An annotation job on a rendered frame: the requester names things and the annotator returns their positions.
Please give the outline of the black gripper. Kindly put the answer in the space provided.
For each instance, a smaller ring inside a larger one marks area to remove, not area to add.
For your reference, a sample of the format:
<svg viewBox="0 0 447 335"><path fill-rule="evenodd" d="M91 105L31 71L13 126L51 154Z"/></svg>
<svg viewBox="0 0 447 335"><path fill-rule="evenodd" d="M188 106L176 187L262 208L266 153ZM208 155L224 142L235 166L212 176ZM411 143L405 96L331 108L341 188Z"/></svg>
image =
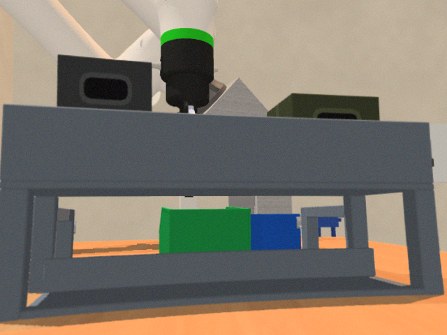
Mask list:
<svg viewBox="0 0 447 335"><path fill-rule="evenodd" d="M166 102L179 113L197 113L209 103L209 84L198 77L175 77L166 82ZM180 196L179 209L197 209L197 196Z"/></svg>

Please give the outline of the blue bin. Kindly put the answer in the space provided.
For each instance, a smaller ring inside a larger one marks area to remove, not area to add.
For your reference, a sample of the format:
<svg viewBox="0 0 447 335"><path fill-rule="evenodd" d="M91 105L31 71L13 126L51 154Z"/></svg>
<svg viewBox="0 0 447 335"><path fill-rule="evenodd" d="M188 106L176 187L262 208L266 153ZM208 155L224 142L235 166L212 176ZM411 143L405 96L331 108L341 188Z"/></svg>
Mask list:
<svg viewBox="0 0 447 335"><path fill-rule="evenodd" d="M251 214L251 250L301 249L300 214Z"/></svg>

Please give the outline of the grey shelf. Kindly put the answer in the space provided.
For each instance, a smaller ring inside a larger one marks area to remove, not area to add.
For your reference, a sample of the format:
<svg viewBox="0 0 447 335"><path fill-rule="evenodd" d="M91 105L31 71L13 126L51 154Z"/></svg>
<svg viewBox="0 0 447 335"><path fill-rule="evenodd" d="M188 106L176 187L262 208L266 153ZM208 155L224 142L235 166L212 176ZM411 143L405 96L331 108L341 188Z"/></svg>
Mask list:
<svg viewBox="0 0 447 335"><path fill-rule="evenodd" d="M4 103L0 180L0 322L445 294L429 122ZM410 285L376 276L365 196L386 193L402 193ZM73 257L75 210L58 197L124 196L343 196L344 205L300 208L302 249ZM319 248L312 217L344 218L346 248Z"/></svg>

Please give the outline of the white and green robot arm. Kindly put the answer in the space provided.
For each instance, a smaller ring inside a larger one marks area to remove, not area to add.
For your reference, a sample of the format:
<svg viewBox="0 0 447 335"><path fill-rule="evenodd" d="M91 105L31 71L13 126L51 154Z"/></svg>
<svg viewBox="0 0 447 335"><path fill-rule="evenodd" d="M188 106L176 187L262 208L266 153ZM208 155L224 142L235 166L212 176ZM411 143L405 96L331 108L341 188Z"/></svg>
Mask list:
<svg viewBox="0 0 447 335"><path fill-rule="evenodd" d="M197 111L204 113L227 88L214 79L218 0L121 1L149 29L117 59L152 62L152 97L166 94L166 82L175 77L206 80L210 101ZM56 62L58 54L112 59L58 0L0 0L0 6Z"/></svg>

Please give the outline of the black rectangular case with oval handle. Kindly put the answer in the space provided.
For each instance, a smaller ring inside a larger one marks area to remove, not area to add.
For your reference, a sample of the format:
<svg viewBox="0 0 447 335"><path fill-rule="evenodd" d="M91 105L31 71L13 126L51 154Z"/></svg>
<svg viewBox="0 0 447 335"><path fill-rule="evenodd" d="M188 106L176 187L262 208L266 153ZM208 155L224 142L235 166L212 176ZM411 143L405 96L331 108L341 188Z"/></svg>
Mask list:
<svg viewBox="0 0 447 335"><path fill-rule="evenodd" d="M152 63L58 54L57 107L152 112Z"/></svg>

